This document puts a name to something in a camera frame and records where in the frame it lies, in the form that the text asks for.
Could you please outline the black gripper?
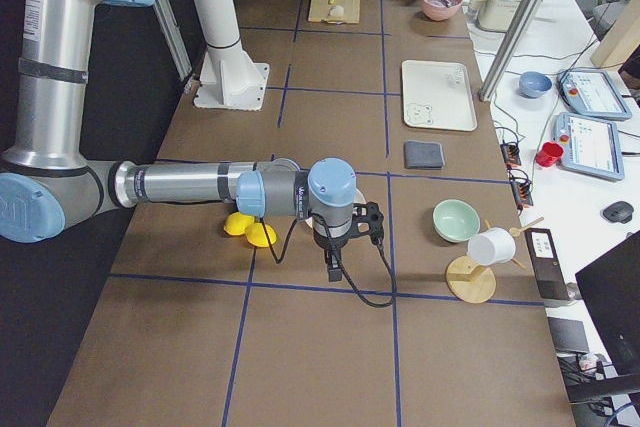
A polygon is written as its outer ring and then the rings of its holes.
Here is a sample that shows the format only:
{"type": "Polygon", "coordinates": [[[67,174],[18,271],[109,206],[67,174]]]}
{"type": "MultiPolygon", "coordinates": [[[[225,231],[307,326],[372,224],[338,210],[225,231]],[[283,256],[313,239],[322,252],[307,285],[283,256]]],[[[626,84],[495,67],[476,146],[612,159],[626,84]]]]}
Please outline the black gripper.
{"type": "Polygon", "coordinates": [[[355,203],[348,222],[330,226],[319,213],[312,214],[314,240],[324,251],[329,282],[342,280],[342,249],[352,239],[368,237],[376,247],[383,246],[383,214],[375,202],[355,203]]]}

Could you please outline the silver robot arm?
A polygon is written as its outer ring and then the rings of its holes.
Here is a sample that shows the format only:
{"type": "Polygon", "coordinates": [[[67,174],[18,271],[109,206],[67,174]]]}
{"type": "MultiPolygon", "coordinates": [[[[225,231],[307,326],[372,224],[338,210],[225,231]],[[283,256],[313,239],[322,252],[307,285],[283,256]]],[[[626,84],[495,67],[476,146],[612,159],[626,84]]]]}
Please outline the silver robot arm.
{"type": "Polygon", "coordinates": [[[16,138],[2,154],[2,236],[40,242],[101,213],[141,203],[232,203],[256,220],[311,220],[329,280],[345,279],[342,248],[362,236],[381,246],[384,229],[377,204],[356,201],[354,170],[341,159],[327,158],[303,171],[287,159],[138,165],[81,155],[95,8],[154,2],[25,0],[16,138]]]}

